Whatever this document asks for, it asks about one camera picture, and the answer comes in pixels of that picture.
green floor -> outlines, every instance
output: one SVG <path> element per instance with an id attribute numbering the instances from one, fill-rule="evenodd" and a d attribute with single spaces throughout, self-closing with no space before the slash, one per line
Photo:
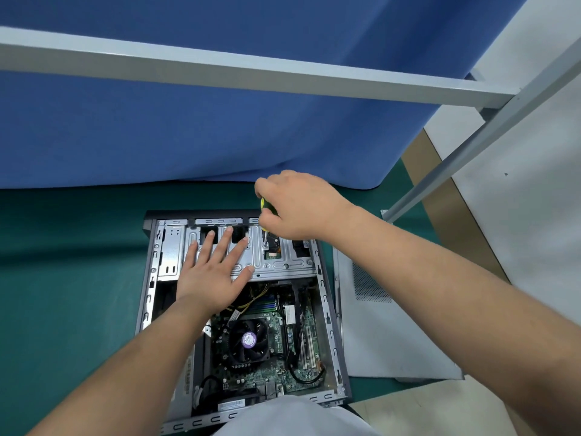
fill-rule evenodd
<path id="1" fill-rule="evenodd" d="M 411 188 L 399 161 L 374 190 L 340 189 L 379 215 Z M 254 208 L 252 183 L 0 190 L 1 434 L 21 435 L 134 334 L 153 209 Z M 437 242 L 423 206 L 396 225 Z M 332 275 L 330 247 L 327 265 Z M 362 401 L 403 388 L 351 378 Z"/>

right hand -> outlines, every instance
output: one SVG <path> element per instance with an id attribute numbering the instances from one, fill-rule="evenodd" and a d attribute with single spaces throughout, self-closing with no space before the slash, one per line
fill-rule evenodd
<path id="1" fill-rule="evenodd" d="M 353 207 L 329 183 L 307 173 L 284 170 L 259 178 L 254 190 L 276 208 L 275 216 L 263 209 L 258 223 L 289 240 L 329 240 L 338 229 L 337 220 Z"/>

metal frame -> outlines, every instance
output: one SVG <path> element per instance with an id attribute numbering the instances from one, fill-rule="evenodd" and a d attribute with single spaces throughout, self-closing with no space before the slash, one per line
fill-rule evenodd
<path id="1" fill-rule="evenodd" d="M 520 92 L 485 81 L 0 27 L 0 70 L 476 107 L 486 123 L 382 217 L 394 222 L 581 72 L 581 38 Z"/>

blue fabric backdrop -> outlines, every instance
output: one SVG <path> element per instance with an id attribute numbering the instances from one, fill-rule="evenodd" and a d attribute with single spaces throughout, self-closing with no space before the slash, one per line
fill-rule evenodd
<path id="1" fill-rule="evenodd" d="M 464 78 L 525 0 L 2 0 L 0 24 Z M 0 72 L 0 188 L 377 186 L 436 106 Z"/>

metal grille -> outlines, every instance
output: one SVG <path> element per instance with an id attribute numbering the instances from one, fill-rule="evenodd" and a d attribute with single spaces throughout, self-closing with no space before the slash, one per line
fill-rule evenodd
<path id="1" fill-rule="evenodd" d="M 353 286 L 355 299 L 360 301 L 376 301 L 392 303 L 393 299 L 367 272 L 353 263 Z"/>

